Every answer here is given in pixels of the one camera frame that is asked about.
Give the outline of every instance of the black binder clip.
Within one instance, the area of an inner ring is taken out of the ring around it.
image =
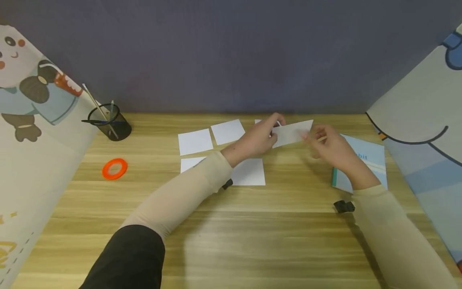
[[[222,186],[222,188],[223,188],[224,190],[226,190],[227,188],[229,188],[229,187],[231,187],[231,186],[232,186],[232,179],[229,179],[229,180],[226,182],[226,184],[224,184],[224,185]]]
[[[354,212],[355,209],[352,202],[345,202],[344,200],[335,202],[334,206],[339,214],[346,212]]]

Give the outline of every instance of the left hand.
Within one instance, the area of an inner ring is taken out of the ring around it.
[[[284,117],[275,112],[269,118],[256,123],[237,142],[224,148],[221,153],[228,160],[231,167],[237,166],[243,160],[265,153],[278,140],[277,134],[272,134],[274,125],[279,121],[286,124]]]

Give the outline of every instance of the teal book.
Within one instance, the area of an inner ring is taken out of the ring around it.
[[[385,147],[351,136],[342,136],[350,144],[358,157],[372,170],[383,186],[388,190],[387,171],[385,169]],[[351,187],[347,175],[336,168],[334,168],[332,186],[342,191],[353,193],[353,188]]]

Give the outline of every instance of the paintbrush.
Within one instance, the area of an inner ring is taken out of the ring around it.
[[[91,95],[90,91],[88,90],[88,88],[86,87],[85,83],[82,83],[82,86],[83,88],[85,89],[85,91],[88,93],[88,95],[90,96],[91,100],[93,101],[93,103],[95,104],[96,108],[99,109],[99,112],[101,113],[101,115],[104,117],[104,119],[108,122],[108,118],[106,117],[106,115],[104,114],[103,110],[101,109],[101,107],[98,105],[98,103],[96,102],[96,100],[94,99],[94,97]],[[114,135],[116,136],[116,138],[118,139],[119,136],[117,135],[116,131],[114,130],[114,128],[109,124],[109,127],[110,129],[112,130],[112,132],[114,133]]]

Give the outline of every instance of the wooden desk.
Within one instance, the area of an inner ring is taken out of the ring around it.
[[[132,135],[121,142],[102,134],[95,138],[14,288],[77,288],[125,217],[179,173],[178,133],[236,118],[246,129],[265,116],[126,117],[134,127]],[[311,118],[380,143],[366,115],[286,117],[288,123]],[[263,156],[266,186],[233,186],[204,201],[166,241],[162,288],[385,288],[352,216],[334,213],[332,204],[348,193],[332,188],[332,169],[309,154],[302,143],[274,149]],[[116,181],[104,180],[101,168],[118,157],[129,163],[127,173]],[[388,153],[387,171],[390,190],[462,284]]]

